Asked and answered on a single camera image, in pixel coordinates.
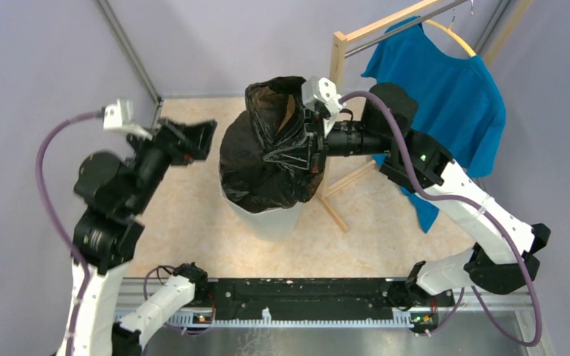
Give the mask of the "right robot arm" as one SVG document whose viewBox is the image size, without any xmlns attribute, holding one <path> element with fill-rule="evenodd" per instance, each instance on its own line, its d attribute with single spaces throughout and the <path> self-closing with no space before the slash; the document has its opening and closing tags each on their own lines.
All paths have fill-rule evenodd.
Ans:
<svg viewBox="0 0 570 356">
<path fill-rule="evenodd" d="M 447 148 L 412 129 L 378 94 L 360 90 L 350 97 L 362 97 L 369 105 L 357 122 L 338 119 L 347 97 L 337 94 L 331 81 L 305 82 L 303 123 L 268 150 L 263 161 L 320 173 L 330 156 L 382 154 L 382 174 L 445 212 L 468 233 L 474 239 L 471 248 L 412 268 L 404 289 L 416 306 L 454 288 L 501 295 L 531 289 L 540 267 L 536 254 L 547 245 L 550 229 L 510 214 L 468 176 Z"/>
</svg>

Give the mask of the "black trash bag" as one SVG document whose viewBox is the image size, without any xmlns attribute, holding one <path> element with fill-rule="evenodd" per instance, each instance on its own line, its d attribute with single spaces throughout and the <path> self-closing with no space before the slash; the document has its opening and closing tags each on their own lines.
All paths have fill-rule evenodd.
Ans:
<svg viewBox="0 0 570 356">
<path fill-rule="evenodd" d="M 226 198 L 249 213 L 291 208 L 310 201 L 323 179 L 266 162 L 295 125 L 304 121 L 301 76 L 278 76 L 245 89 L 245 110 L 226 129 L 220 145 L 220 183 Z"/>
</svg>

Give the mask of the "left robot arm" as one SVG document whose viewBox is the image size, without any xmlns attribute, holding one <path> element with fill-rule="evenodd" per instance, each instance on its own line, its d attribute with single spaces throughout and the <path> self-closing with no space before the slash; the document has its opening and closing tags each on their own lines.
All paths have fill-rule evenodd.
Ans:
<svg viewBox="0 0 570 356">
<path fill-rule="evenodd" d="M 144 226 L 139 222 L 167 170 L 205 160 L 217 123 L 183 124 L 160 119 L 125 134 L 129 158 L 97 151 L 79 167 L 73 188 L 86 209 L 71 244 L 73 294 L 59 355 L 141 355 L 144 347 L 182 307 L 213 304 L 208 275 L 194 263 L 176 267 L 140 306 L 116 319 L 125 273 Z"/>
</svg>

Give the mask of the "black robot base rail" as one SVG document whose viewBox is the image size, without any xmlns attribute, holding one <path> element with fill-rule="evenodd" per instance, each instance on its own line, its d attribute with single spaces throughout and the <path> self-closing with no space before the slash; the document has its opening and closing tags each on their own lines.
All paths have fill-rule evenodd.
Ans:
<svg viewBox="0 0 570 356">
<path fill-rule="evenodd" d="M 182 308 L 195 326 L 436 327 L 452 291 L 416 301 L 399 278 L 220 278 Z"/>
</svg>

